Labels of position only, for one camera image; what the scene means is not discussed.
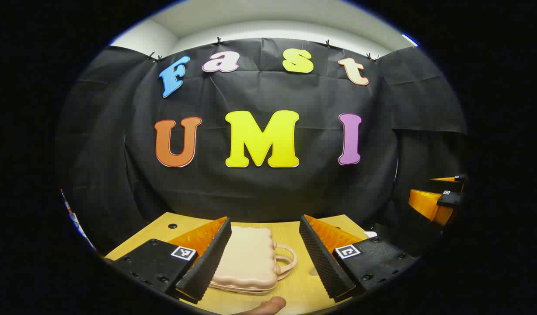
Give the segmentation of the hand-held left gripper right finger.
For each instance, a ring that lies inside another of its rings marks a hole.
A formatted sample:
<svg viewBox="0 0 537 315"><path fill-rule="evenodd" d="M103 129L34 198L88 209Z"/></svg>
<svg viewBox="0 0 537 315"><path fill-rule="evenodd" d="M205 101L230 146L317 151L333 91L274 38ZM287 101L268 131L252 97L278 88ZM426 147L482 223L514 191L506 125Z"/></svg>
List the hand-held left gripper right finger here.
<svg viewBox="0 0 537 315"><path fill-rule="evenodd" d="M303 215L299 234L327 294L339 302L385 286L417 258L379 236L361 239Z"/></svg>

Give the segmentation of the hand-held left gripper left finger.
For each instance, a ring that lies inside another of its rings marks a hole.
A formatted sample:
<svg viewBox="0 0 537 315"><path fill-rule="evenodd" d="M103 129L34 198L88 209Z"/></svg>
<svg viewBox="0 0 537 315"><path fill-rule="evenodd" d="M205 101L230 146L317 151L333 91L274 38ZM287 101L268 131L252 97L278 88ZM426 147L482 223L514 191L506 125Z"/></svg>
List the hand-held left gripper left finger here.
<svg viewBox="0 0 537 315"><path fill-rule="evenodd" d="M118 259L107 261L155 291L198 303L231 235L231 220L221 217L168 242L150 238Z"/></svg>

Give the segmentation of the pink suitcase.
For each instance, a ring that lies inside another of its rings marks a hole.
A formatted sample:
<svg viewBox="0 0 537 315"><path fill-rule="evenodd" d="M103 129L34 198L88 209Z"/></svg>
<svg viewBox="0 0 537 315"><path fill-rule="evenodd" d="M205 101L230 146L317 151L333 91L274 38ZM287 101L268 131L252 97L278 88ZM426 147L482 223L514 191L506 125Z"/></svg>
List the pink suitcase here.
<svg viewBox="0 0 537 315"><path fill-rule="evenodd" d="M298 263L294 249L279 245L268 228L232 227L210 288L240 294L272 291Z"/></svg>

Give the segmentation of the black backdrop cloth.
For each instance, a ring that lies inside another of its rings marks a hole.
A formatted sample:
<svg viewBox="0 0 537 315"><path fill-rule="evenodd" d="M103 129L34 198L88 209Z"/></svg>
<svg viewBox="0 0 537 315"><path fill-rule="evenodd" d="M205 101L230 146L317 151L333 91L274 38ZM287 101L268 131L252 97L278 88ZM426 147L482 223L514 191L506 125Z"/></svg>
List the black backdrop cloth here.
<svg viewBox="0 0 537 315"><path fill-rule="evenodd" d="M411 189L462 173L467 126L420 49L376 62L247 38L153 62L105 48L75 81L57 176L107 254L164 213L233 221L347 215L406 237Z"/></svg>

